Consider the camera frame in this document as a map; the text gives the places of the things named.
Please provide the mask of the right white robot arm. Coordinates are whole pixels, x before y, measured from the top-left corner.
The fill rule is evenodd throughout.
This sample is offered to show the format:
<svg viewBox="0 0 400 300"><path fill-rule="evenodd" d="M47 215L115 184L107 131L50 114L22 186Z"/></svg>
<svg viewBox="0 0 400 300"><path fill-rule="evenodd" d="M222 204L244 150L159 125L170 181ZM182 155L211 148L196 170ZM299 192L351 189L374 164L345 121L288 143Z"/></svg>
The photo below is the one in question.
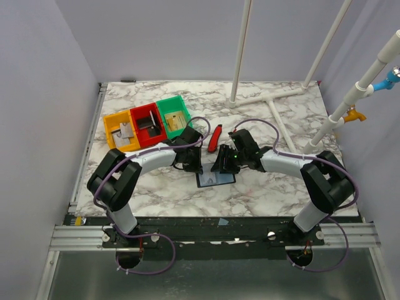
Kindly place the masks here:
<svg viewBox="0 0 400 300"><path fill-rule="evenodd" d="M287 230L288 239L296 245L310 238L310 230L326 219L356 192L341 163L330 151L302 157L278 152L269 146L259 147L250 132L230 132L235 147L220 145L212 172L237 174L242 167L262 173L281 173L302 179L310 201L293 219Z"/></svg>

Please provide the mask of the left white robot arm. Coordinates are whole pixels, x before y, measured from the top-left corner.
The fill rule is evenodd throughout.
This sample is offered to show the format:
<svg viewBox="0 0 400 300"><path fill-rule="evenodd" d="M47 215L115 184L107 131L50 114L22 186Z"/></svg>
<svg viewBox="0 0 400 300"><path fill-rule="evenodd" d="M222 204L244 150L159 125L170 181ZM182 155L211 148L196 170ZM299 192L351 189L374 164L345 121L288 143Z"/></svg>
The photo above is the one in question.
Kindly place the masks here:
<svg viewBox="0 0 400 300"><path fill-rule="evenodd" d="M165 140L142 151L108 151L87 182L96 205L105 209L119 228L117 240L126 247L135 245L139 233L138 222L131 211L129 200L140 176L169 166L180 164L187 173L201 174L201 144L204 136L186 127L172 140Z"/></svg>

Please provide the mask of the black leather card holder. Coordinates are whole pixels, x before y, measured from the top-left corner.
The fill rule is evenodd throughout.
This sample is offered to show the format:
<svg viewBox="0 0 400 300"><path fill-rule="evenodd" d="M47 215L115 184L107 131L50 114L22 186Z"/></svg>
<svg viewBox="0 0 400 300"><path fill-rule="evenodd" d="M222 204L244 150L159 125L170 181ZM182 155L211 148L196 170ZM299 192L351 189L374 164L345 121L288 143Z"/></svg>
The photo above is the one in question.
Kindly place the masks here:
<svg viewBox="0 0 400 300"><path fill-rule="evenodd" d="M220 172L204 171L202 174L196 174L196 183L198 188L208 188L211 186L220 186L233 184L236 182L235 175Z"/></svg>

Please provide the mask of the white vip card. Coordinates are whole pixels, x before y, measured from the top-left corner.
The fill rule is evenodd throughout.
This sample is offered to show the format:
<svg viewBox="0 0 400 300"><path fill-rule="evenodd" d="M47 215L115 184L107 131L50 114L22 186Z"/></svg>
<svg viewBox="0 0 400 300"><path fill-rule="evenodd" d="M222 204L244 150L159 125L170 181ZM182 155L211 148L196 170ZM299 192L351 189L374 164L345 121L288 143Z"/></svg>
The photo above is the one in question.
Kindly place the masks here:
<svg viewBox="0 0 400 300"><path fill-rule="evenodd" d="M134 131L132 129L130 122L121 122L120 123L120 131L121 131L122 138L133 138L134 137Z"/></svg>

